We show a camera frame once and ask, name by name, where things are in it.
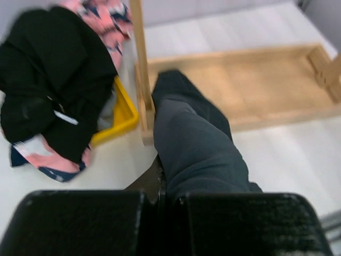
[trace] wooden handle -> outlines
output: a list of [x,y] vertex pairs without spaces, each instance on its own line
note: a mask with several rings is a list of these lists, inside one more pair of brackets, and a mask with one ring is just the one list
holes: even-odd
[[321,70],[316,76],[319,84],[328,87],[339,79],[341,75],[341,54],[339,54],[328,66]]
[[134,34],[137,49],[137,58],[139,60],[140,75],[141,75],[141,90],[145,102],[146,110],[153,109],[152,98],[150,94],[150,85],[148,77],[148,62],[147,52],[145,49],[144,40],[144,24],[142,14],[141,0],[130,0],[130,7],[132,11]]

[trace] black cloth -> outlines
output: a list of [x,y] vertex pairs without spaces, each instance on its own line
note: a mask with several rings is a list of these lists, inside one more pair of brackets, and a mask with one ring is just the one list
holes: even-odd
[[5,137],[15,143],[41,133],[58,154],[79,162],[116,75],[106,47],[76,14],[62,7],[23,13],[0,46]]
[[225,116],[178,70],[160,73],[152,94],[155,148],[172,203],[187,193],[261,192],[232,142]]

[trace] wooden frame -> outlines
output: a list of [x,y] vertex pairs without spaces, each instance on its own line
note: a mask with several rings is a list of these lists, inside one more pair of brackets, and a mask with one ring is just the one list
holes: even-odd
[[[141,5],[135,3],[133,15]],[[160,71],[179,69],[229,118],[232,131],[290,124],[341,114],[341,56],[320,44],[145,58],[143,26],[135,27],[135,65],[142,138],[153,143],[151,91]]]

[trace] gray garment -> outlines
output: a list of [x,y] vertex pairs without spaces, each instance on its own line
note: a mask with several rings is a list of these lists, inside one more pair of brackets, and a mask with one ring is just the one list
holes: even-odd
[[116,101],[117,101],[117,94],[115,91],[112,91],[112,95],[108,99],[107,103],[105,103],[100,113],[100,117],[97,120],[98,131],[103,131],[112,127],[113,108],[115,107]]
[[249,182],[247,165],[231,139],[186,102],[161,101],[154,140],[172,202],[189,192],[261,192]]

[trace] yellow tray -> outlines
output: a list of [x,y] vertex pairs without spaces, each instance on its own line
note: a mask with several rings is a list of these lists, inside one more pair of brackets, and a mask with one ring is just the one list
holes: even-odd
[[93,147],[135,129],[139,123],[139,113],[129,98],[118,76],[115,77],[114,86],[117,93],[117,102],[113,110],[113,127],[96,133],[91,140],[91,145]]

